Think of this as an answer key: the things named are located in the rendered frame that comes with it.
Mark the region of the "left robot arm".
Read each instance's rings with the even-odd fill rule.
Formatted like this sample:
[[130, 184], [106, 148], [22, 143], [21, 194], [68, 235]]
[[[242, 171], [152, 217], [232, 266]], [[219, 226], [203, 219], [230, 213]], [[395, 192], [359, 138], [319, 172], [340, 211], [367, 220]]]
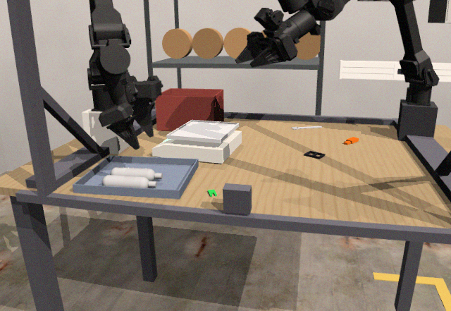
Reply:
[[[102, 84], [128, 72], [130, 55], [126, 48], [130, 47], [131, 38], [122, 22], [121, 14], [113, 7], [112, 0], [89, 0], [89, 7], [91, 11], [89, 40], [92, 50], [98, 49], [94, 50], [87, 69], [89, 90], [92, 90], [94, 103], [91, 111], [106, 111], [111, 108], [113, 102], [109, 92], [103, 91], [105, 85]], [[137, 81], [135, 76], [132, 79], [132, 82], [129, 78], [126, 79], [125, 84], [129, 102], [135, 101], [135, 98], [155, 99], [161, 96], [163, 84], [157, 75], [149, 76], [147, 81]]]

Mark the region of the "grey bottle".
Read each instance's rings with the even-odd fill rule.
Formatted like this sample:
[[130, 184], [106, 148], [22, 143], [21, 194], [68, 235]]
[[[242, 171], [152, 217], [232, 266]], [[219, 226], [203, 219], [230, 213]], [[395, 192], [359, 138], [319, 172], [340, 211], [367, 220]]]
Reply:
[[103, 177], [102, 185], [133, 188], [155, 188], [156, 181], [149, 181], [148, 178], [144, 176], [107, 175]]

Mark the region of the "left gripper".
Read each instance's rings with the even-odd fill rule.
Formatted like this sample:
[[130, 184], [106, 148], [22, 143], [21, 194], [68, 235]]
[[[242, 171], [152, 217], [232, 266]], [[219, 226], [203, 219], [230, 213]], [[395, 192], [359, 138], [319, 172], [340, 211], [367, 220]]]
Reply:
[[[102, 127], [109, 125], [106, 127], [107, 129], [112, 130], [132, 148], [137, 150], [140, 148], [140, 145], [133, 122], [136, 120], [149, 137], [154, 136], [152, 109], [155, 103], [151, 105], [149, 102], [152, 103], [156, 101], [156, 98], [135, 98], [135, 101], [129, 102], [125, 84], [127, 83], [126, 79], [128, 78], [130, 79], [130, 82], [132, 82], [132, 77], [134, 76], [130, 76], [128, 72], [104, 82], [106, 87], [103, 87], [103, 90], [109, 92], [113, 104], [110, 109], [100, 113], [99, 121]], [[130, 104], [133, 105], [131, 106]]]

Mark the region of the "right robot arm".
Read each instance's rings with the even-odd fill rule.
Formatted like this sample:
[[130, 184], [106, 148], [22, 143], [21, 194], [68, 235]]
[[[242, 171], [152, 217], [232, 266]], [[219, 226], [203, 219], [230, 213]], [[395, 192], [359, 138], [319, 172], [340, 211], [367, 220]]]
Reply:
[[[350, 0], [278, 0], [284, 13], [297, 12], [288, 19], [297, 25], [301, 37], [308, 32], [311, 35], [320, 35], [321, 25], [318, 25], [316, 20], [334, 19], [348, 1]], [[430, 57], [422, 48], [413, 0], [389, 1], [395, 7], [404, 46], [404, 57], [400, 60], [400, 66], [405, 82], [409, 83], [406, 101], [409, 105], [430, 106], [432, 86], [438, 85], [440, 78], [433, 70]], [[283, 32], [289, 24], [282, 23], [283, 12], [261, 8], [254, 19], [265, 28], [264, 34], [270, 30], [275, 35]]]

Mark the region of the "dark grey metal post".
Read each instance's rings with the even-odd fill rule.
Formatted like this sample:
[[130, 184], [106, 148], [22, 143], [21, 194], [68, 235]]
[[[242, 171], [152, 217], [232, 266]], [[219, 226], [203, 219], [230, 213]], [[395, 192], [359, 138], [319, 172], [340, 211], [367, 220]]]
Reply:
[[44, 108], [91, 153], [104, 151], [41, 86], [30, 0], [7, 0], [13, 50], [38, 196], [56, 187]]

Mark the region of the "red open box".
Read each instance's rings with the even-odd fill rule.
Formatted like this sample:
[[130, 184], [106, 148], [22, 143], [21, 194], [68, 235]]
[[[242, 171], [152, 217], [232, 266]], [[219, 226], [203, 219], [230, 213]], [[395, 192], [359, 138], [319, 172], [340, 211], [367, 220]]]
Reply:
[[170, 88], [155, 102], [159, 131], [174, 131], [191, 120], [224, 122], [223, 90], [220, 89]]

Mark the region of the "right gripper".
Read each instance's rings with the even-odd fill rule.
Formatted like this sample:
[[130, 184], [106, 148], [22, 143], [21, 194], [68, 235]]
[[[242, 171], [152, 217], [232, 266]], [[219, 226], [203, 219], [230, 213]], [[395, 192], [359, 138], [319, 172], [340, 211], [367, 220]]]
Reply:
[[287, 19], [282, 23], [289, 24], [283, 32], [278, 32], [275, 35], [270, 30], [265, 32], [266, 37], [261, 32], [249, 33], [247, 35], [247, 46], [236, 58], [236, 63], [253, 60], [250, 63], [251, 67], [257, 67], [293, 60], [297, 56], [295, 44], [299, 42], [301, 34], [292, 20]]

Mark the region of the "dark grey rectangular buckle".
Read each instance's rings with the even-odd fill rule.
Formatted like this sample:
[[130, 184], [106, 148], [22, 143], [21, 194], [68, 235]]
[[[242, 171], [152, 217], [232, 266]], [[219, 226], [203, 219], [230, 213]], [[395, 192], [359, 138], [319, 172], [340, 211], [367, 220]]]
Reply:
[[[312, 153], [313, 155], [311, 155], [310, 153]], [[318, 156], [316, 156], [316, 155], [320, 155], [320, 156], [318, 157]], [[304, 156], [307, 156], [307, 157], [313, 157], [313, 158], [316, 158], [316, 159], [320, 159], [320, 158], [324, 157], [325, 154], [319, 153], [319, 152], [308, 151], [307, 153], [304, 154]]]

